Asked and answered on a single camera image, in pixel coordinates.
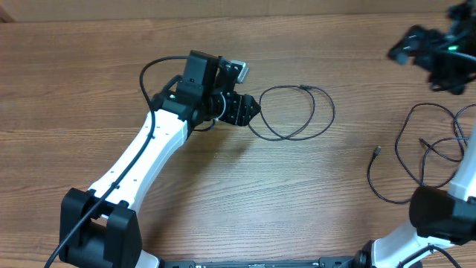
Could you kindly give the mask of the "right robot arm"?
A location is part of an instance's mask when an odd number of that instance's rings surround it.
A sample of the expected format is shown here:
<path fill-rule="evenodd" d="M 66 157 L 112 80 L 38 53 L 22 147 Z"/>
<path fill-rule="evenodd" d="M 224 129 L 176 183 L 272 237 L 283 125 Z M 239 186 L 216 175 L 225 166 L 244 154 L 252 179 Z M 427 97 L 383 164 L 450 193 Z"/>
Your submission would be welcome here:
<path fill-rule="evenodd" d="M 432 91 L 463 94 L 475 81 L 475 2 L 464 1 L 448 9 L 447 32 L 414 25 L 387 53 L 389 59 L 428 71 Z M 451 113 L 454 135 L 461 151 L 458 169 L 446 184 L 430 186 L 425 176 L 410 199 L 409 218 L 386 237 L 367 242 L 343 267 L 421 267 L 422 259 L 440 252 L 454 267 L 459 264 L 447 253 L 455 245 L 475 239 L 475 136 L 464 134 L 459 114 Z"/>

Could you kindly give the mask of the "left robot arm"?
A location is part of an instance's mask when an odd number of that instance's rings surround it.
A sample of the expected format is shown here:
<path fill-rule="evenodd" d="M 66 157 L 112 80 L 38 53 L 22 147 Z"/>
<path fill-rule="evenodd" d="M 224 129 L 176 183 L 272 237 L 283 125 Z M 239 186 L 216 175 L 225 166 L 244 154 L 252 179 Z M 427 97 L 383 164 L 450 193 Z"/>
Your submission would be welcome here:
<path fill-rule="evenodd" d="M 132 143 L 112 167 L 87 190 L 71 188 L 61 203 L 55 259 L 75 267 L 162 267 L 143 248 L 138 212 L 170 157 L 205 121 L 247 126 L 260 112 L 250 95 L 234 87 L 244 83 L 247 63 L 201 51 L 182 58 L 184 72 L 153 97 Z"/>

